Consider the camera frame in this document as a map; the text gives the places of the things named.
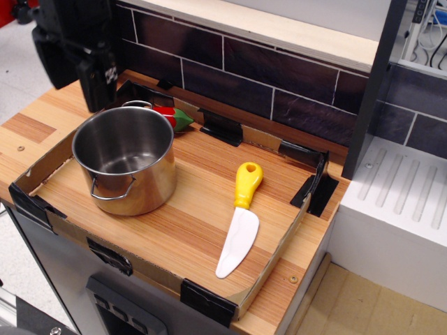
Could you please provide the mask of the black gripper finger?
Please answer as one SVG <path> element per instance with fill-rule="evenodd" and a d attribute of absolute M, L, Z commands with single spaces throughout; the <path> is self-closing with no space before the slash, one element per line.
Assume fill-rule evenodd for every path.
<path fill-rule="evenodd" d="M 74 63 L 67 57 L 59 41 L 49 40 L 46 34 L 32 33 L 39 59 L 55 89 L 62 89 L 78 80 Z"/>
<path fill-rule="evenodd" d="M 115 102 L 118 71 L 113 53 L 85 57 L 76 71 L 90 112 L 98 112 Z"/>

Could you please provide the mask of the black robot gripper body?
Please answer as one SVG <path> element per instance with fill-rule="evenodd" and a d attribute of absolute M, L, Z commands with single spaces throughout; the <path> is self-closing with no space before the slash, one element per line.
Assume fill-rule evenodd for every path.
<path fill-rule="evenodd" d="M 69 50 L 97 55 L 110 49 L 109 1 L 40 1 L 31 17 L 34 45 L 45 65 Z"/>

